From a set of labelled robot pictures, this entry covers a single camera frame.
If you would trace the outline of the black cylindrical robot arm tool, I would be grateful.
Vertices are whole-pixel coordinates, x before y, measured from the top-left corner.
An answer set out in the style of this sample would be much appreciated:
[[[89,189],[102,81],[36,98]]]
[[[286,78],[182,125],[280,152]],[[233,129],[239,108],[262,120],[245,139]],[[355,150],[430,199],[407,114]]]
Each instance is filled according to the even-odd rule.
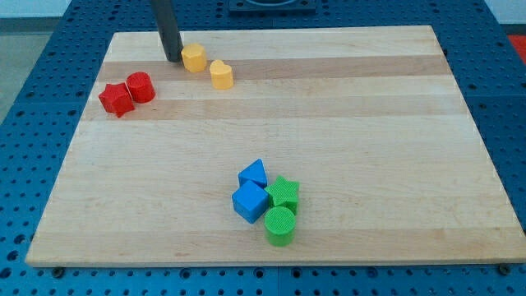
[[[169,62],[182,61],[182,38],[173,0],[150,0],[164,54]]]

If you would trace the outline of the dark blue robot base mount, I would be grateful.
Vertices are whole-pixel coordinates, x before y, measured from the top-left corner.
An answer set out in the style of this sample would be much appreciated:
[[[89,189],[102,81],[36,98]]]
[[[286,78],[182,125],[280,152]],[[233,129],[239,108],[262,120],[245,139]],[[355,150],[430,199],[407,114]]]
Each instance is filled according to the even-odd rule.
[[[319,0],[228,0],[230,14],[315,12]]]

